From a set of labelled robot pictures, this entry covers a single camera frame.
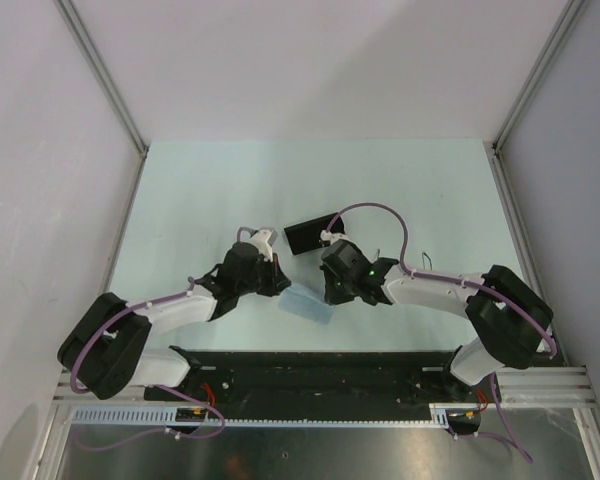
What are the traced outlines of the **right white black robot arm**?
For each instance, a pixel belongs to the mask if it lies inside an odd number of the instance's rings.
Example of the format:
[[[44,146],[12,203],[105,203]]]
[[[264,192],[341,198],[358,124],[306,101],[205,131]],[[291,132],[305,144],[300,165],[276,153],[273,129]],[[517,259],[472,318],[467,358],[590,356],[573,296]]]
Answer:
[[[453,401],[466,400],[484,378],[503,367],[527,369],[543,342],[551,355],[557,354],[548,333],[553,310],[505,266],[457,276],[408,269],[391,258],[372,262],[342,238],[321,255],[321,270],[330,305],[359,298],[371,306],[417,305],[468,320],[476,338],[457,349],[441,376],[442,391]]]

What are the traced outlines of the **blue cleaning cloth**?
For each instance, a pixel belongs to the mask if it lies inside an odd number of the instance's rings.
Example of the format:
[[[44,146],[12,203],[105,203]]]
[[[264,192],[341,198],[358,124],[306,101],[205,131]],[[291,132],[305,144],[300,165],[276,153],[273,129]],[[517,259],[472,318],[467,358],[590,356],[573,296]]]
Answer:
[[[334,315],[333,306],[301,284],[292,284],[286,288],[280,295],[278,307],[289,314],[319,324],[328,324]]]

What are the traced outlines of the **black glasses case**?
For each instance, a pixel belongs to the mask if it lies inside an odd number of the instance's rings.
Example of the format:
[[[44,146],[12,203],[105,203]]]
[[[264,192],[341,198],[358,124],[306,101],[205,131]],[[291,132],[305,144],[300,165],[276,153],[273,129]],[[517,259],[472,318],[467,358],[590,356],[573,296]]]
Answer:
[[[346,234],[344,222],[336,213],[285,227],[284,233],[291,253],[298,256],[323,248],[320,244],[322,230]]]

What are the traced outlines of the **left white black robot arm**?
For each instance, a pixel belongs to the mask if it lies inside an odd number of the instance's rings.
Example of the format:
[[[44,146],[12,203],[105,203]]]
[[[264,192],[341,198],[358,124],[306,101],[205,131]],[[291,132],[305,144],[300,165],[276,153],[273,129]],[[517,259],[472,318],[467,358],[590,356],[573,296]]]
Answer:
[[[151,338],[186,325],[215,321],[250,294],[277,297],[291,285],[274,252],[236,242],[223,261],[175,294],[130,305],[112,292],[96,298],[58,350],[75,394],[110,399],[128,386],[166,386],[194,397],[200,374],[176,349],[150,348]]]

